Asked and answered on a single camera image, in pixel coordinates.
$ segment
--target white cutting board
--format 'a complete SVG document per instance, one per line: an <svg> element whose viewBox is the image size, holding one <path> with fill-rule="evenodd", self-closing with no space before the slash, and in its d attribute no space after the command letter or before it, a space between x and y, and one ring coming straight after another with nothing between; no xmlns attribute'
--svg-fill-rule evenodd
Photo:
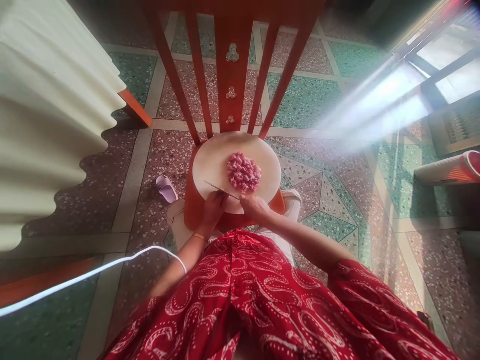
<svg viewBox="0 0 480 360"><path fill-rule="evenodd" d="M229 158L236 152L254 159L262 172L258 189L255 192L250 190L246 195L255 195L263 198L267 204L270 203L277 194L282 179L279 158L265 141L246 132L216 134L201 146L192 169L196 189L207 200L209 194L215 191L205 182L208 181L239 198L242 192L230 185L227 170ZM232 197L228 199L225 211L230 214L244 213L240 202Z"/></svg>

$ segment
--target bracelet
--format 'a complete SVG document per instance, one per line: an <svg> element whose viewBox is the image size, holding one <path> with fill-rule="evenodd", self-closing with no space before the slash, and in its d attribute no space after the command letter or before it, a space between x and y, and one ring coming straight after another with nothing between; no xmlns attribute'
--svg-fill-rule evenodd
<svg viewBox="0 0 480 360"><path fill-rule="evenodd" d="M205 236L202 236L202 235L200 235L200 234L198 234L198 233L194 233L194 234L193 234L193 237L194 237L194 238L202 239L204 242L207 242L207 240L205 239Z"/></svg>

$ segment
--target person's right hand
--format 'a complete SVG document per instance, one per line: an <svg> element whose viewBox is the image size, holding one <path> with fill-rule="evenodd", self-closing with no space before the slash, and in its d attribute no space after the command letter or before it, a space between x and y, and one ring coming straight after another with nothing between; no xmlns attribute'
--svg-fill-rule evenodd
<svg viewBox="0 0 480 360"><path fill-rule="evenodd" d="M245 195L240 196L240 205L250 219L263 225L272 215L273 211L261 197Z"/></svg>

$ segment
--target slipper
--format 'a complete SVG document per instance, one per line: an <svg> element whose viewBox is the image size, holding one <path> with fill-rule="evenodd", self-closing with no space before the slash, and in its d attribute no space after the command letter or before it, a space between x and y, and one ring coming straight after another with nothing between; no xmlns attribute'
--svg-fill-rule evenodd
<svg viewBox="0 0 480 360"><path fill-rule="evenodd" d="M160 175L155 181L156 188L160 195L162 195L168 203L173 203L179 199L172 182L165 175Z"/></svg>

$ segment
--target raw meat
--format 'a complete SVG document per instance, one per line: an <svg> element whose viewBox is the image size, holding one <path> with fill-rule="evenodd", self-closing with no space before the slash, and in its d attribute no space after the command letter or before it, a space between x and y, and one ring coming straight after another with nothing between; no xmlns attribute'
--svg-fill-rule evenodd
<svg viewBox="0 0 480 360"><path fill-rule="evenodd" d="M255 191L259 187L262 178L262 170L255 160L245 157L241 152L236 152L228 159L228 180L230 184L246 193L247 190Z"/></svg>

